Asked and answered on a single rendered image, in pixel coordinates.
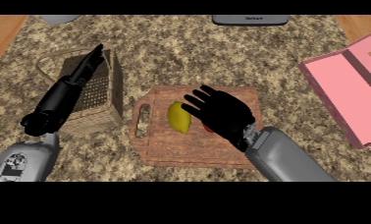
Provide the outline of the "metal box grater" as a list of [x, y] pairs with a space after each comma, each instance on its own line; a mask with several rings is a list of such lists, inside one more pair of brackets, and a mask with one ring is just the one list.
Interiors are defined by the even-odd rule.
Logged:
[[[70, 75], [92, 47], [78, 47], [49, 53], [36, 68], [46, 81], [53, 84]], [[124, 117], [124, 73], [114, 49], [106, 47], [103, 63], [83, 88], [83, 92], [61, 131], [84, 137], [123, 126]]]

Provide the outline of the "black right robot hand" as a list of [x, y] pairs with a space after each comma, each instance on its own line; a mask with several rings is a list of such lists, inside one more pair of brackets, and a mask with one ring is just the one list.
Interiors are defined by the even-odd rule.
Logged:
[[190, 104], [183, 104], [181, 108], [230, 141], [239, 151], [246, 151], [243, 130], [255, 123], [248, 105], [227, 92], [206, 85], [193, 90], [193, 95], [186, 94], [184, 99]]

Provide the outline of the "pale grey round object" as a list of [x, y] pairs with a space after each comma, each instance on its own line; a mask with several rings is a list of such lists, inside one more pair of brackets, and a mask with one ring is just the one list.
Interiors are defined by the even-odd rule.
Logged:
[[78, 15], [42, 15], [42, 19], [50, 24], [67, 24], [78, 18]]

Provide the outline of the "dark grey appliance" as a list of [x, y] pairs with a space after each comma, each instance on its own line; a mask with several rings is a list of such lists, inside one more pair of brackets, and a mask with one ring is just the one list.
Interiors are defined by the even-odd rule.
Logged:
[[214, 15], [212, 21], [221, 26], [283, 26], [289, 15]]

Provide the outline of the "pink open box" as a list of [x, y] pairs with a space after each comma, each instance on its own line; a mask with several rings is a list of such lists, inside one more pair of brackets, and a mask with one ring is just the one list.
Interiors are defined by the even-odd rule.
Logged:
[[349, 143], [371, 147], [371, 33], [345, 49], [307, 59], [299, 69]]

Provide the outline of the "brown wooden cutting board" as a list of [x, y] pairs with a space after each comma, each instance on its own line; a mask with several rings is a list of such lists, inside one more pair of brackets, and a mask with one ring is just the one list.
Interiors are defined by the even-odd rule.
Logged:
[[[190, 130], [179, 133], [168, 124], [168, 106], [186, 102], [196, 85], [156, 85], [139, 99], [134, 107], [130, 140], [140, 160], [149, 166], [254, 169], [245, 154], [215, 133], [209, 133], [193, 118]], [[148, 130], [137, 137], [140, 108], [149, 105]]]

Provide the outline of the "yellow lemon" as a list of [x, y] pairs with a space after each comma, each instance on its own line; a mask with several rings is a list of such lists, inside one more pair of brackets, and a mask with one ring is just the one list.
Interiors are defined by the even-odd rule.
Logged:
[[180, 101], [174, 101], [168, 107], [168, 123], [171, 128], [186, 134], [192, 125], [192, 115], [181, 108], [183, 103]]

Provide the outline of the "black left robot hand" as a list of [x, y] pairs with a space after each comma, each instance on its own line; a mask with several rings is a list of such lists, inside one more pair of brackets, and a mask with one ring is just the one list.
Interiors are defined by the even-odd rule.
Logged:
[[102, 52], [103, 45], [99, 45], [81, 60], [71, 75], [64, 76], [50, 87], [36, 111], [24, 117], [21, 125], [30, 136], [39, 137], [59, 131], [77, 104], [83, 88], [105, 61]]

